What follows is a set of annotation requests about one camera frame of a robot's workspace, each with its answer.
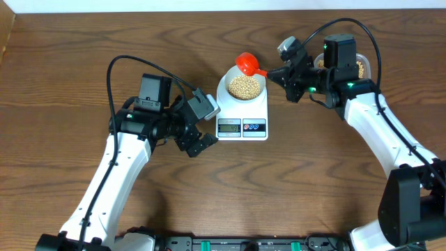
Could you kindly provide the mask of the red measuring scoop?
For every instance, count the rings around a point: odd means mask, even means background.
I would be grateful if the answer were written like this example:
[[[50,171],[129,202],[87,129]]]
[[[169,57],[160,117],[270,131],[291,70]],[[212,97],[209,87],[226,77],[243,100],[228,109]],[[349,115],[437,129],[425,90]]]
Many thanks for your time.
[[[268,72],[261,70],[257,58],[249,52],[243,52],[236,57],[236,65],[239,70],[246,76],[261,75],[268,76]]]

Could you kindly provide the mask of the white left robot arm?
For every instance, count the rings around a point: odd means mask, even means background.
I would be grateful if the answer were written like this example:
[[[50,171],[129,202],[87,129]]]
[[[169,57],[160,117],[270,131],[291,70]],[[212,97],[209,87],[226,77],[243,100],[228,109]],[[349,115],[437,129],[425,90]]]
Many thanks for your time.
[[[190,100],[183,94],[170,103],[175,80],[145,74],[138,96],[128,98],[110,120],[105,152],[75,212],[57,235],[43,234],[37,250],[163,250],[164,242],[145,229],[118,236],[118,222],[130,191],[158,141],[173,139],[191,158],[217,142],[196,124],[220,110],[201,89]]]

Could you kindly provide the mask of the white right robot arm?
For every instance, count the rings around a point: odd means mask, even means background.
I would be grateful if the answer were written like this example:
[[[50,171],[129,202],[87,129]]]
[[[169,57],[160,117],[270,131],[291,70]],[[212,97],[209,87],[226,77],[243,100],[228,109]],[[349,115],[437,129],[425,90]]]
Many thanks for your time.
[[[287,38],[277,48],[284,66],[267,78],[291,102],[304,93],[323,94],[322,105],[361,135],[385,172],[378,218],[350,232],[351,249],[396,250],[445,237],[445,162],[405,129],[376,84],[359,76],[351,34],[325,37],[323,49],[318,68],[299,40]]]

